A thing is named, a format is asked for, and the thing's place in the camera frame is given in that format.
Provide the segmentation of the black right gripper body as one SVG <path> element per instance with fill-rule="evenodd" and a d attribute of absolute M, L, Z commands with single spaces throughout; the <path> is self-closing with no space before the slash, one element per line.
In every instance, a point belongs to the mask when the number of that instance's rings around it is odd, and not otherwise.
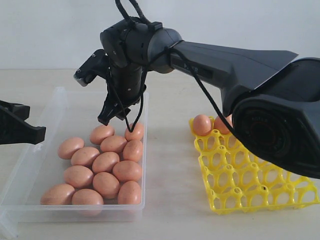
<path fill-rule="evenodd" d="M 140 101 L 140 88 L 143 67 L 130 63 L 126 67 L 118 67 L 110 62 L 110 81 L 107 83 L 108 94 L 118 106 L 130 108 Z"/>

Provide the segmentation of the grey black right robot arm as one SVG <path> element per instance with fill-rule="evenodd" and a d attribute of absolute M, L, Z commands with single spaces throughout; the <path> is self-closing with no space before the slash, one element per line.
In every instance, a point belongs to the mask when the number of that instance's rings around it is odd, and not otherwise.
<path fill-rule="evenodd" d="M 100 34 L 96 50 L 75 72 L 87 86 L 107 84 L 98 121 L 124 120 L 143 102 L 148 72 L 173 70 L 220 89 L 221 120 L 254 155 L 289 172 L 320 176 L 320 60 L 286 50 L 250 50 L 184 41 L 161 22 L 133 17 Z"/>

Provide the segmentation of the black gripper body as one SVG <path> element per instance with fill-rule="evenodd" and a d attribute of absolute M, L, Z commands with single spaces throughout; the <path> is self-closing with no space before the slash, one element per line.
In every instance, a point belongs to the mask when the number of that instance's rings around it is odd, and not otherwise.
<path fill-rule="evenodd" d="M 0 101 L 0 144 L 29 143 L 28 126 L 30 106 L 21 103 Z"/>

